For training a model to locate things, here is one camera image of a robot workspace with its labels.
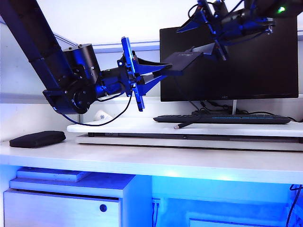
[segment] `led light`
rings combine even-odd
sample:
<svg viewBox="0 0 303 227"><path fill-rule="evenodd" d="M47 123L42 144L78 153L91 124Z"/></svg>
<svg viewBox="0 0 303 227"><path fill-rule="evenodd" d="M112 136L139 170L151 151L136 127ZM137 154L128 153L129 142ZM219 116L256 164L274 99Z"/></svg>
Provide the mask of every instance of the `led light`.
<svg viewBox="0 0 303 227"><path fill-rule="evenodd" d="M286 10L285 7L281 6L279 9L278 9L278 13L282 13Z"/></svg>

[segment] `white desk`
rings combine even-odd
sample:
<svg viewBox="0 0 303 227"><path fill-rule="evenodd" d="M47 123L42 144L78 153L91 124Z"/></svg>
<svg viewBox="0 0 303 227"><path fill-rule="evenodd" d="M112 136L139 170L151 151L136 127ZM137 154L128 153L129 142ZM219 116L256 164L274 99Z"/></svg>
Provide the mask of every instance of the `white desk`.
<svg viewBox="0 0 303 227"><path fill-rule="evenodd" d="M303 183L303 152L84 145L36 149L1 145L0 164L261 183Z"/></svg>

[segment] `white shelf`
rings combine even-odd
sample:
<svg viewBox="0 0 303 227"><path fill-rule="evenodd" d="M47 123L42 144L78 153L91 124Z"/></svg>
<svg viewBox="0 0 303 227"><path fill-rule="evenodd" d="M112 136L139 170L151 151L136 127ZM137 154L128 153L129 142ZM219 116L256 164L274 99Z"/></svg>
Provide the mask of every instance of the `white shelf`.
<svg viewBox="0 0 303 227"><path fill-rule="evenodd" d="M176 123L159 123L152 118L118 118L101 126L69 125L69 132L102 133L156 133L156 134L199 134L230 136L282 136L303 137L303 124L289 122L282 125L265 124L192 124L182 129L174 129Z"/></svg>
<svg viewBox="0 0 303 227"><path fill-rule="evenodd" d="M63 143L36 149L1 145L0 164L261 183L303 183L303 152L211 150Z"/></svg>

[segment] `black keyboard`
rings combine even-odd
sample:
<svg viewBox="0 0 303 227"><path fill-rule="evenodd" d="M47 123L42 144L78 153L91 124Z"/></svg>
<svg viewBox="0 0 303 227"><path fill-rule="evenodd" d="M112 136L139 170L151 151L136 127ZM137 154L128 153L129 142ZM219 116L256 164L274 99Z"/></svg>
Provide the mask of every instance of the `black keyboard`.
<svg viewBox="0 0 303 227"><path fill-rule="evenodd" d="M287 117L267 114L162 115L153 119L167 123L287 124L290 122Z"/></svg>

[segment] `monitor screen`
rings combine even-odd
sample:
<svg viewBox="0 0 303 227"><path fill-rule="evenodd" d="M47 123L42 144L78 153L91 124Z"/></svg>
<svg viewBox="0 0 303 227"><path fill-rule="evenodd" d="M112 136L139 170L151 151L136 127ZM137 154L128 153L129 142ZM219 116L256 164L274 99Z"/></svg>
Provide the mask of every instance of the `monitor screen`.
<svg viewBox="0 0 303 227"><path fill-rule="evenodd" d="M206 26L160 30L161 62L174 52L213 43ZM228 47L227 61L199 57L183 76L161 81L161 101L298 97L297 20L277 19L274 33Z"/></svg>

